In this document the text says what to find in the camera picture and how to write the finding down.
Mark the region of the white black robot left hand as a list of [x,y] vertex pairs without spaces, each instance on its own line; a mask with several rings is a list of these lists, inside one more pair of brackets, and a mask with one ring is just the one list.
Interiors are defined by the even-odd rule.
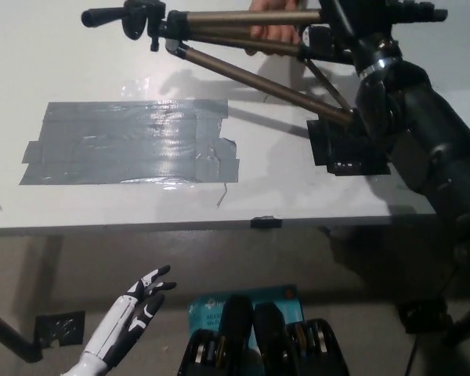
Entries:
[[84,355],[103,363],[105,371],[116,367],[137,343],[165,301],[164,292],[176,287],[175,282],[159,279],[171,266],[153,270],[137,280],[118,297],[96,328]]

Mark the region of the person bare hand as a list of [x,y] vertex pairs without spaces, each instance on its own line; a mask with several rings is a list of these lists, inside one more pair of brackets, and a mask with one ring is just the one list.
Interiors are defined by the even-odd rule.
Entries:
[[[267,10],[297,10],[301,7],[298,0],[253,0],[249,9],[251,11]],[[262,25],[251,26],[250,35],[253,38],[283,43],[298,44],[301,39],[293,25]]]

